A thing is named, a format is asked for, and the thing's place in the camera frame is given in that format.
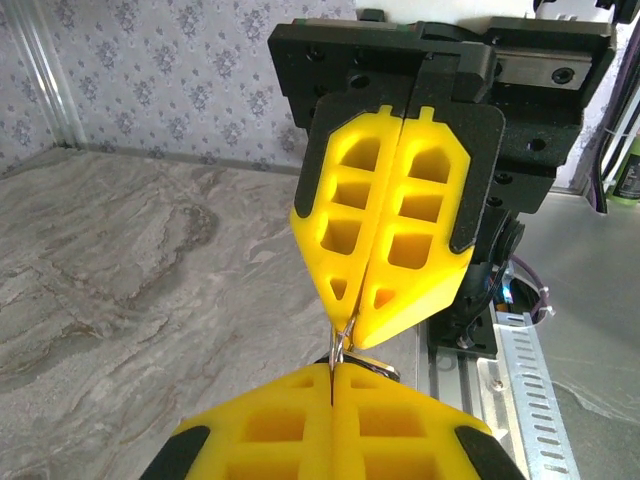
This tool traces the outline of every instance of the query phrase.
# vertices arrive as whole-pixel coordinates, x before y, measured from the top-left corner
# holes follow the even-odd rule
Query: metal frame
[[[86,147],[84,129],[39,3],[34,0],[0,2],[4,6],[20,56],[37,85],[38,100],[56,144]]]
[[[499,355],[470,359],[427,346],[418,326],[418,391],[483,420],[531,480],[579,479],[544,355],[528,315],[495,312]]]

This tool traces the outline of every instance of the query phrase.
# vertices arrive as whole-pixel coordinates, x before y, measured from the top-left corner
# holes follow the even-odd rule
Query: key ring
[[[351,339],[355,323],[356,315],[354,314],[342,332],[336,332],[335,328],[331,328],[331,337],[329,341],[329,370],[331,373],[333,373],[333,370],[338,363],[342,363],[344,361],[344,339]]]

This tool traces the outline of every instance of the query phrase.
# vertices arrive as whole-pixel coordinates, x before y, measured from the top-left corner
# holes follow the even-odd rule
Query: wire
[[[614,84],[613,91],[611,93],[611,101],[609,107],[605,112],[605,115],[600,122],[598,132],[592,139],[594,145],[593,150],[596,152],[592,161],[592,168],[589,175],[589,181],[591,183],[589,189],[589,203],[599,213],[607,213],[607,199],[606,192],[603,185],[603,177],[606,177],[613,168],[615,162],[610,161],[605,166],[605,171],[602,170],[602,162],[604,160],[604,154],[612,141],[612,136],[607,131],[614,130],[620,118],[624,112],[625,106],[630,100],[635,86],[640,80],[640,71],[637,67],[640,61],[640,21],[636,22],[636,26],[631,34],[629,43],[627,45],[626,52],[620,64],[616,82]],[[619,150],[616,148],[615,154],[619,154]]]
[[[547,316],[555,315],[553,307],[549,304],[549,287],[544,284],[540,276],[536,273],[536,271],[522,258],[517,255],[511,256],[511,261],[522,268],[527,275],[533,280],[536,289],[538,290],[539,299],[538,302],[531,309],[531,318],[537,318],[536,324],[542,323]]]

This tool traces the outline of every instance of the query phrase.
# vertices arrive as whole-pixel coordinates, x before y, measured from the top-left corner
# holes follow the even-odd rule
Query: wall
[[[54,145],[36,88],[0,4],[0,175]]]
[[[306,133],[280,94],[267,38],[295,17],[355,18],[348,0],[46,0],[89,144],[299,166]]]

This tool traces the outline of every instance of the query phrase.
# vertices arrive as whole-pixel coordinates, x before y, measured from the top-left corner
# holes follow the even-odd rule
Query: black screw hole
[[[502,200],[500,200],[498,197],[489,197],[487,198],[487,205],[489,205],[490,207],[499,207],[500,205],[502,205]]]
[[[356,54],[353,57],[353,63],[359,66],[363,66],[367,64],[367,59],[364,58],[364,52],[362,50],[356,51]]]
[[[355,77],[351,77],[351,80],[349,80],[349,85],[351,85],[353,88],[365,88],[369,85],[369,82],[369,77],[367,77],[366,75],[356,75]]]
[[[509,185],[513,182],[513,177],[507,173],[496,173],[493,180],[500,185]]]
[[[316,97],[324,97],[327,93],[329,93],[329,89],[324,85],[315,85],[313,87],[313,93],[316,94]]]
[[[541,138],[534,138],[527,144],[527,148],[532,152],[541,152],[546,146],[547,142],[545,142]]]
[[[307,58],[312,62],[321,62],[324,60],[324,52],[315,45],[307,47]]]
[[[553,80],[553,82],[558,85],[566,85],[571,80],[573,80],[573,76],[575,74],[576,72],[574,72],[572,68],[563,67],[553,72],[553,74],[551,75],[551,80]]]

